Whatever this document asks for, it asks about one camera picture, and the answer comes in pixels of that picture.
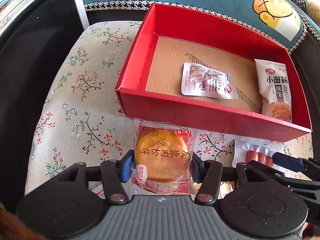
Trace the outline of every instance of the sausage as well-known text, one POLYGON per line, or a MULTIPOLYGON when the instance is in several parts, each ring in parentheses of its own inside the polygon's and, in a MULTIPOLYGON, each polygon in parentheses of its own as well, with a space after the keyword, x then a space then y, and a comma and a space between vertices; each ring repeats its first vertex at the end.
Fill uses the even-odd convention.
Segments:
POLYGON ((271 167, 273 166, 273 159, 270 156, 267 156, 267 166, 271 167))
POLYGON ((258 153, 258 158, 259 158, 259 162, 262 164, 266 164, 267 160, 266 160, 266 155, 264 153, 258 153))
POLYGON ((248 163, 249 161, 258 161, 258 153, 256 151, 247 151, 247 156, 245 158, 245 162, 248 163))

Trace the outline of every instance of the chair seat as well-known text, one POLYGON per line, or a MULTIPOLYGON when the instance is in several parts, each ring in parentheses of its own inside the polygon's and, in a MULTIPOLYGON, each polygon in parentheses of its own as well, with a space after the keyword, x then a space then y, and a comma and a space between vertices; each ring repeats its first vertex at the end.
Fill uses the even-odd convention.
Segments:
MULTIPOLYGON (((75 162, 97 166, 107 159, 121 159, 133 149, 135 123, 124 115, 115 86, 140 24, 96 23, 74 44, 55 77, 36 125, 26 194, 75 162)), ((194 151, 203 160, 214 159, 231 166, 235 138, 295 157, 312 156, 310 134, 280 143, 198 130, 194 151)), ((293 172, 286 174, 300 178, 293 172)), ((124 187, 129 196, 144 193, 131 181, 124 187)))

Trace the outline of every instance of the snack package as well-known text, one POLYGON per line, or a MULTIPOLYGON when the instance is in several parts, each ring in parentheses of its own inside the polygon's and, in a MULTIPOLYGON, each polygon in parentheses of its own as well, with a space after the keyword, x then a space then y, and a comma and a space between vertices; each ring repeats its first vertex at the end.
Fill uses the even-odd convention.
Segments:
POLYGON ((181 93, 185 96, 203 96, 236 99, 238 93, 231 75, 196 63, 184 63, 181 93))
POLYGON ((132 182, 157 194, 191 194, 190 163, 196 130, 136 120, 132 182))
MULTIPOLYGON (((200 189, 201 185, 202 185, 202 183, 194 182, 194 186, 197 191, 200 189)), ((224 198, 226 195, 228 195, 230 192, 232 192, 234 190, 235 190, 235 183, 233 181, 222 181, 220 183, 218 199, 224 198)))
POLYGON ((285 64, 255 59, 262 114, 292 122, 291 94, 285 64))
MULTIPOLYGON (((235 156, 232 161, 232 167, 236 167, 237 163, 247 163, 251 160, 259 161, 271 167, 271 160, 274 151, 268 150, 266 147, 258 146, 249 142, 235 139, 235 156)), ((286 177, 290 177, 290 171, 286 168, 273 164, 272 168, 282 171, 286 177)))
POLYGON ((105 195, 104 195, 104 191, 103 191, 103 185, 100 184, 97 187, 95 187, 94 189, 92 189, 92 192, 95 193, 96 195, 98 195, 99 198, 105 199, 105 195))

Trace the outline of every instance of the spicy gluten strip package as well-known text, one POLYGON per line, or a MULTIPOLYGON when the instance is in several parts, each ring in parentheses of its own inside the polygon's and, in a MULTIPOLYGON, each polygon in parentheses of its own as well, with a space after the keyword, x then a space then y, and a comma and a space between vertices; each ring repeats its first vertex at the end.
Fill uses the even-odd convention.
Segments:
POLYGON ((255 59, 259 92, 262 97, 261 114, 292 122, 291 94, 285 64, 255 59))
POLYGON ((190 163, 196 130, 171 124, 136 120, 135 182, 159 194, 194 194, 190 163))

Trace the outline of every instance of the red logo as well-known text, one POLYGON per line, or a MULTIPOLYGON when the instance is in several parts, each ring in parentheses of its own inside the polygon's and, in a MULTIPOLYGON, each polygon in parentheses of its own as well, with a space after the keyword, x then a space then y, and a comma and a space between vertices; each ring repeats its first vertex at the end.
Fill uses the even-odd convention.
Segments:
POLYGON ((230 87, 229 84, 226 86, 226 91, 227 91, 229 94, 232 93, 232 89, 231 89, 231 87, 230 87))
POLYGON ((188 141, 187 143, 187 147, 189 147, 190 145, 193 145, 194 139, 191 139, 190 141, 188 141))
POLYGON ((175 134, 179 136, 192 137, 190 130, 175 130, 175 134))
POLYGON ((272 69, 272 68, 267 68, 265 70, 265 73, 268 74, 268 75, 273 75, 273 74, 276 73, 276 71, 274 69, 272 69))

